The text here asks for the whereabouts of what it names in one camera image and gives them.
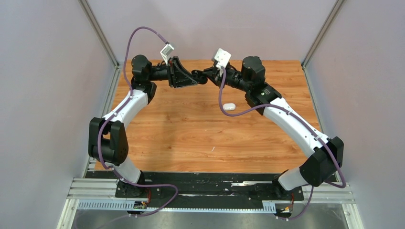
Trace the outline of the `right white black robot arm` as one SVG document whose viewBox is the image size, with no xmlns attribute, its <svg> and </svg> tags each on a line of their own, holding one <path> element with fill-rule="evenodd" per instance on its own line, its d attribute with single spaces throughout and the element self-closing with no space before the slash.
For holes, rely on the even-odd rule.
<svg viewBox="0 0 405 229">
<path fill-rule="evenodd" d="M 282 172 L 273 180 L 275 197 L 285 199 L 294 188 L 304 185 L 318 187 L 328 182 L 335 172 L 343 178 L 343 141 L 337 136 L 328 137 L 305 121 L 281 93 L 266 82 L 266 69 L 259 57 L 245 57 L 240 71 L 227 60 L 214 59 L 212 67 L 197 73 L 220 88 L 218 101 L 225 115 L 236 117 L 256 110 L 279 126 L 303 151 L 307 159 L 302 165 Z M 250 109 L 238 114 L 226 112 L 222 107 L 222 93 L 226 85 L 244 91 Z"/>
</svg>

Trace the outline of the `black earbud charging case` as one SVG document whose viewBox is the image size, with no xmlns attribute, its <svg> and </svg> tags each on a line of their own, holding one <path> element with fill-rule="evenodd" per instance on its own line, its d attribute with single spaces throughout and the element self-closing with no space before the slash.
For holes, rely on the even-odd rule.
<svg viewBox="0 0 405 229">
<path fill-rule="evenodd" d="M 192 70 L 192 79 L 195 80 L 198 84 L 207 84 L 207 72 L 200 71 L 200 70 Z"/>
</svg>

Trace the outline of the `white earbud charging case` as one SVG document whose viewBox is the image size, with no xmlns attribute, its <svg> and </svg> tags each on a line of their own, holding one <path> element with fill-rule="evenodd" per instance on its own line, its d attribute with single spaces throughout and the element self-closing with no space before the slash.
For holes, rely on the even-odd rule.
<svg viewBox="0 0 405 229">
<path fill-rule="evenodd" d="M 236 104 L 234 103 L 225 103 L 222 105 L 224 111 L 234 111 L 236 109 Z"/>
</svg>

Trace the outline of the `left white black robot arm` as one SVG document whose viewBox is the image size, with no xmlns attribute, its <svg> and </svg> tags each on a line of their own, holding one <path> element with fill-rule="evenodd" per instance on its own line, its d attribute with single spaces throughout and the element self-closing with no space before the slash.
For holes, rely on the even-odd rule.
<svg viewBox="0 0 405 229">
<path fill-rule="evenodd" d="M 182 88 L 206 84 L 207 79 L 196 70 L 187 71 L 177 56 L 153 65 L 145 55 L 139 54 L 131 60 L 131 66 L 133 77 L 127 96 L 110 113 L 94 117 L 89 123 L 88 154 L 113 169 L 119 179 L 128 183 L 128 191 L 133 196 L 141 197 L 146 192 L 146 184 L 141 180 L 141 170 L 128 157 L 126 128 L 154 98 L 156 81 L 168 81 L 170 87 Z"/>
</svg>

